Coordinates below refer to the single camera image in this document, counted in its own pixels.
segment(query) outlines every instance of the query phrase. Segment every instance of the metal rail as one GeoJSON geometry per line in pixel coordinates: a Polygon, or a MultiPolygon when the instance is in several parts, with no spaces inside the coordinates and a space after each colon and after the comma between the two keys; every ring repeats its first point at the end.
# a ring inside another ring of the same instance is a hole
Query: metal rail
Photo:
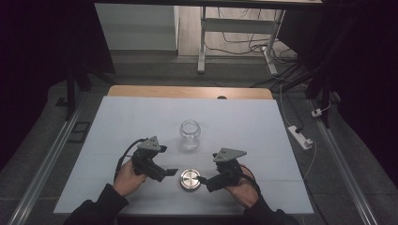
{"type": "MultiPolygon", "coordinates": [[[[311,101],[309,101],[309,103],[314,109],[313,103],[311,101]]],[[[340,171],[341,176],[343,177],[345,186],[351,194],[354,204],[357,206],[363,224],[377,225],[378,223],[376,221],[374,212],[372,211],[371,206],[366,200],[366,197],[363,194],[363,191],[360,188],[357,180],[355,179],[354,174],[351,172],[348,163],[345,161],[344,155],[336,140],[334,139],[333,134],[331,133],[330,129],[326,128],[322,121],[317,120],[316,123],[328,146],[328,149],[330,150],[331,155],[334,157],[334,161],[340,171]]]]}
{"type": "Polygon", "coordinates": [[[23,225],[27,221],[33,206],[35,205],[36,200],[38,199],[40,192],[42,191],[51,171],[53,170],[54,164],[58,159],[58,156],[61,153],[65,142],[67,141],[68,136],[80,115],[80,112],[82,111],[82,107],[87,99],[87,96],[88,94],[85,92],[82,92],[79,95],[76,111],[72,117],[65,122],[49,152],[41,162],[38,171],[36,172],[17,208],[12,214],[8,225],[23,225]]]}

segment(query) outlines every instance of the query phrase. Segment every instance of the person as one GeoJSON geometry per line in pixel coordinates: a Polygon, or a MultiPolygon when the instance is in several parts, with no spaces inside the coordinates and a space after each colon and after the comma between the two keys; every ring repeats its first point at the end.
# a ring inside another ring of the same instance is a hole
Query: person
{"type": "MultiPolygon", "coordinates": [[[[254,179],[252,173],[242,166],[242,171],[254,179]]],[[[137,190],[146,180],[146,175],[134,173],[131,160],[127,161],[120,169],[114,184],[106,184],[99,195],[97,202],[84,201],[76,208],[65,221],[64,225],[108,225],[115,219],[116,215],[129,202],[126,196],[137,190]]],[[[263,196],[257,194],[253,184],[241,178],[234,187],[225,188],[232,197],[244,208],[243,216],[248,219],[245,224],[261,225],[297,225],[298,222],[278,209],[273,212],[263,196]]]]}

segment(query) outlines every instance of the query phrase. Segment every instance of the floor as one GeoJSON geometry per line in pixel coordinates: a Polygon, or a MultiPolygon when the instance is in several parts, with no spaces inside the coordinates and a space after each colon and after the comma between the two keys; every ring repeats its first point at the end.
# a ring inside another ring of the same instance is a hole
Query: floor
{"type": "MultiPolygon", "coordinates": [[[[224,9],[222,11],[225,16],[231,15],[234,18],[243,13],[243,9],[237,13],[231,12],[231,14],[224,9]]],[[[211,13],[213,13],[213,16],[217,16],[216,10],[211,13]]],[[[183,33],[180,34],[179,44],[182,51],[184,43],[181,41],[184,37],[183,33]]],[[[236,39],[245,39],[246,37],[243,35],[243,37],[236,37],[236,39]]],[[[222,40],[223,37],[219,36],[219,44],[215,44],[214,47],[230,48],[230,46],[233,46],[229,44],[223,46],[222,40]]],[[[209,45],[210,43],[217,43],[214,37],[209,41],[214,41],[209,42],[209,45]]],[[[247,48],[246,45],[231,47],[228,51],[245,51],[245,48],[247,48]]],[[[187,48],[184,51],[184,53],[180,53],[181,56],[113,52],[116,74],[109,76],[118,83],[136,85],[250,87],[255,83],[264,82],[255,87],[270,88],[276,81],[265,82],[269,81],[270,77],[265,69],[264,58],[261,56],[255,57],[255,53],[248,57],[235,57],[229,54],[220,55],[219,52],[215,52],[212,57],[207,59],[206,73],[198,75],[196,73],[198,48],[191,50],[187,48]]],[[[289,64],[276,65],[280,71],[289,66],[289,64]]],[[[296,71],[292,78],[295,76],[299,76],[299,71],[296,71]]],[[[87,100],[82,108],[82,113],[78,117],[78,123],[91,124],[93,122],[102,97],[106,95],[110,88],[108,83],[95,76],[90,75],[89,78],[93,83],[93,88],[87,93],[87,100]]],[[[317,121],[310,116],[312,108],[303,95],[305,85],[306,83],[286,94],[280,95],[278,92],[273,94],[280,109],[283,106],[286,118],[285,125],[287,127],[289,123],[298,125],[300,118],[302,123],[305,124],[303,134],[316,140],[315,154],[314,150],[302,151],[289,136],[298,166],[303,174],[309,170],[314,160],[306,178],[306,186],[315,213],[313,215],[294,215],[294,217],[300,224],[363,224],[357,206],[353,202],[319,131],[317,121]]],[[[65,82],[54,85],[49,90],[48,103],[43,109],[41,117],[25,138],[15,156],[0,173],[0,224],[7,224],[9,221],[40,163],[56,139],[59,130],[64,126],[67,110],[63,106],[56,106],[56,102],[61,97],[66,97],[66,90],[65,82]]],[[[317,99],[314,100],[314,104],[319,104],[317,99]]],[[[384,173],[366,145],[338,114],[337,105],[338,100],[333,99],[329,108],[330,130],[373,209],[378,224],[398,224],[398,214],[396,214],[398,190],[396,186],[384,173]]],[[[82,149],[83,143],[79,142],[81,138],[84,137],[79,133],[69,135],[69,141],[58,157],[25,224],[62,224],[65,220],[65,215],[55,215],[53,210],[82,149]]]]}

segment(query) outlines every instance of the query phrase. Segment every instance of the wooden table edge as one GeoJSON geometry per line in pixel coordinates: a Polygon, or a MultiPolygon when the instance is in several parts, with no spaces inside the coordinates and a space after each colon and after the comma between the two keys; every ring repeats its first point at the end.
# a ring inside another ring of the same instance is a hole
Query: wooden table edge
{"type": "Polygon", "coordinates": [[[109,97],[273,99],[266,88],[114,85],[109,97]]]}

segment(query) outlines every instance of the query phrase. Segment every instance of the metal frame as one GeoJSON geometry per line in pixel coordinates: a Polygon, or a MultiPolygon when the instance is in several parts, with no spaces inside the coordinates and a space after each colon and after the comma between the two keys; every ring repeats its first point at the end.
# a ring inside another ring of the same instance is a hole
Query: metal frame
{"type": "MultiPolygon", "coordinates": [[[[314,105],[311,100],[309,100],[309,104],[311,108],[314,109],[314,105]]],[[[345,161],[342,150],[334,139],[333,134],[331,133],[330,129],[327,128],[320,120],[317,120],[316,123],[324,138],[324,141],[326,142],[326,145],[328,146],[328,149],[330,150],[331,155],[334,158],[334,161],[336,162],[336,166],[345,182],[345,186],[351,194],[354,204],[357,206],[363,224],[377,225],[378,223],[375,218],[375,214],[366,200],[366,197],[363,194],[363,191],[360,188],[357,180],[355,179],[354,174],[351,172],[348,163],[345,161]]]]}
{"type": "Polygon", "coordinates": [[[93,3],[157,5],[157,6],[191,6],[220,8],[267,8],[292,10],[331,10],[335,8],[353,8],[362,0],[350,3],[315,3],[287,2],[278,0],[92,0],[93,3]]]}
{"type": "Polygon", "coordinates": [[[28,188],[26,189],[26,192],[18,203],[18,206],[16,207],[14,213],[12,214],[8,225],[24,224],[27,221],[30,212],[32,211],[36,203],[36,200],[38,199],[40,192],[44,188],[44,185],[51,171],[53,170],[54,164],[58,159],[58,156],[61,153],[65,142],[67,141],[68,136],[82,111],[82,107],[85,103],[87,96],[87,93],[80,94],[76,111],[71,116],[71,118],[65,122],[49,152],[41,162],[38,171],[36,172],[28,188]]]}
{"type": "Polygon", "coordinates": [[[201,36],[198,55],[198,73],[205,72],[206,61],[206,32],[229,32],[229,33],[250,33],[250,34],[268,34],[271,35],[267,47],[263,54],[266,57],[268,70],[271,75],[277,75],[278,71],[272,62],[270,55],[275,38],[281,26],[284,10],[277,10],[275,21],[255,21],[255,20],[236,20],[206,18],[206,7],[201,7],[201,36]]]}

